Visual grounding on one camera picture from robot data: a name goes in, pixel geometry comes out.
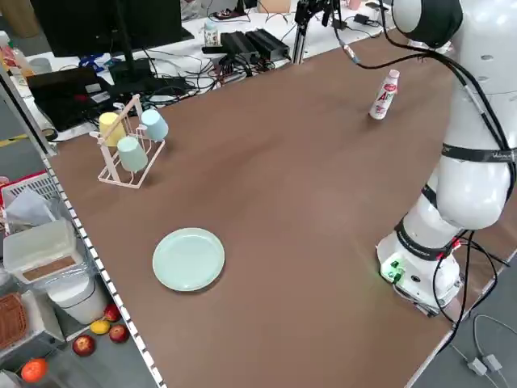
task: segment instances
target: orange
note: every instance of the orange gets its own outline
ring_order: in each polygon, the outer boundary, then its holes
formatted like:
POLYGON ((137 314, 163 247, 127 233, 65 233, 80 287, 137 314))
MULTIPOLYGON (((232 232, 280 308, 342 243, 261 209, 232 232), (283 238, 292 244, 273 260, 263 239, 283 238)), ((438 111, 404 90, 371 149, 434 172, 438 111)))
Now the orange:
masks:
POLYGON ((46 373, 47 361, 43 358, 35 358, 23 366, 22 379, 26 382, 38 382, 46 373))

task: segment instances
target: light blue cup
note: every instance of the light blue cup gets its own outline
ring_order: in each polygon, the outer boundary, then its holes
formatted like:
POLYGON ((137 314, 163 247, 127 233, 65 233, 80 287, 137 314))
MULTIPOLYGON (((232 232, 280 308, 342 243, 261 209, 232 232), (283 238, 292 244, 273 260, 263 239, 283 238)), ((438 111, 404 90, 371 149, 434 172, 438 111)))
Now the light blue cup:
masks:
POLYGON ((163 117, 154 109, 149 109, 142 113, 142 124, 147 127, 145 135, 154 141, 161 141, 169 133, 169 125, 163 117))

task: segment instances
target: light green plate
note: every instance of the light green plate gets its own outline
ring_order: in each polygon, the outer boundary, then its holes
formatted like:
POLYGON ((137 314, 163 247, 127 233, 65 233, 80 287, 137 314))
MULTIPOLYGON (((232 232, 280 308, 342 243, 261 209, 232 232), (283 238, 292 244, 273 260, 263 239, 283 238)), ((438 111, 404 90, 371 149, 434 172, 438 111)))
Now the light green plate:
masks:
POLYGON ((185 228, 168 234, 153 253, 157 279, 175 291, 196 291, 212 283, 225 265, 225 249, 215 234, 185 228))

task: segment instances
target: red apple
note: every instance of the red apple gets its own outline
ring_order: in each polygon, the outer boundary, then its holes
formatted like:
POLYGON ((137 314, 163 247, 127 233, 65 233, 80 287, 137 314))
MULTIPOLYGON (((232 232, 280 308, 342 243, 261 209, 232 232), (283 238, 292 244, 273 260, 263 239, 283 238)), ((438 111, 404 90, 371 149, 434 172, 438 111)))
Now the red apple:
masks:
POLYGON ((117 343, 122 344, 126 342, 129 338, 129 330, 124 325, 115 325, 110 329, 110 340, 117 343))
POLYGON ((75 354, 87 357, 95 351, 95 340, 89 335, 80 335, 72 344, 75 354))
POLYGON ((109 322, 116 322, 120 319, 120 312, 115 303, 110 303, 104 309, 104 318, 109 322))

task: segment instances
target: white container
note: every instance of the white container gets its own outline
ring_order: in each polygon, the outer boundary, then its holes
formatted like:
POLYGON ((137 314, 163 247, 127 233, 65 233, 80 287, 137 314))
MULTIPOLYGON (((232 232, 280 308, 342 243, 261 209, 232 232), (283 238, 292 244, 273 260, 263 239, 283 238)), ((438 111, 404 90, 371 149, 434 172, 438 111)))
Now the white container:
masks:
POLYGON ((204 45, 207 47, 219 45, 217 25, 210 19, 207 19, 206 22, 204 22, 204 45))
POLYGON ((89 325, 104 315, 107 298, 94 278, 83 273, 48 290, 48 297, 68 315, 83 325, 89 325))
POLYGON ((398 78, 400 75, 398 70, 390 70, 388 77, 382 82, 379 93, 377 93, 375 102, 372 105, 372 109, 370 109, 370 116, 375 120, 382 120, 386 117, 393 97, 397 93, 398 78))
POLYGON ((64 218, 3 240, 3 265, 11 275, 29 285, 53 278, 83 261, 76 248, 74 228, 64 218))

